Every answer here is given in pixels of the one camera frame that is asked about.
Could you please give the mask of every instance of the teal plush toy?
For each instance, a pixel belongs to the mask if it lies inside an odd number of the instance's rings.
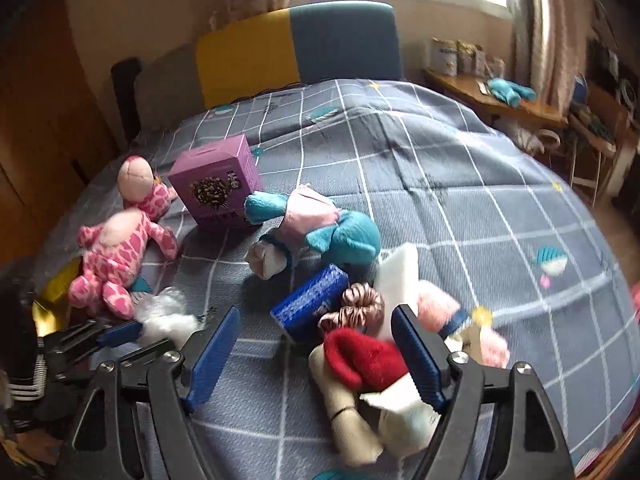
[[[366,266],[380,253],[380,232],[369,216],[338,209],[308,186],[298,186],[288,197],[254,191],[244,202],[244,215],[252,224],[284,217],[244,257],[263,280],[292,267],[305,245],[322,253],[324,263],[338,266]]]
[[[489,90],[498,101],[507,103],[511,108],[518,108],[520,106],[520,100],[526,99],[527,101],[535,101],[536,93],[526,86],[520,86],[512,81],[506,81],[499,77],[489,79],[487,81]]]

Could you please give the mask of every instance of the silver bolt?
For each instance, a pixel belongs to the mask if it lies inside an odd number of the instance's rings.
[[[465,365],[469,362],[469,356],[463,351],[453,352],[451,360],[459,365]]]
[[[162,359],[164,359],[168,363],[175,363],[178,359],[180,359],[180,352],[169,350],[168,352],[162,354]]]
[[[113,361],[105,361],[103,363],[100,363],[100,366],[98,368],[100,368],[101,371],[108,373],[115,368],[115,363]]]
[[[529,363],[518,363],[516,364],[516,371],[519,374],[523,374],[523,375],[531,375],[531,370],[533,368],[531,368],[531,365]]]

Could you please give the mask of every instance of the blue tissue pack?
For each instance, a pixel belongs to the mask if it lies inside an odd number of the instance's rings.
[[[271,317],[295,343],[315,344],[320,340],[318,320],[340,308],[348,287],[347,273],[331,264],[272,308]]]

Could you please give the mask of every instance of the beige sock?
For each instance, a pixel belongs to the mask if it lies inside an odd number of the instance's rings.
[[[382,444],[357,412],[355,394],[338,381],[326,364],[322,345],[309,355],[309,369],[324,395],[335,447],[344,462],[352,467],[375,463],[382,453]]]

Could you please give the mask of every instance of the red plush fabric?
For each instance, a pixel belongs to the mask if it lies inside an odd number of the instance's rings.
[[[408,373],[391,342],[379,341],[353,328],[337,328],[324,337],[327,364],[348,389],[381,392]]]

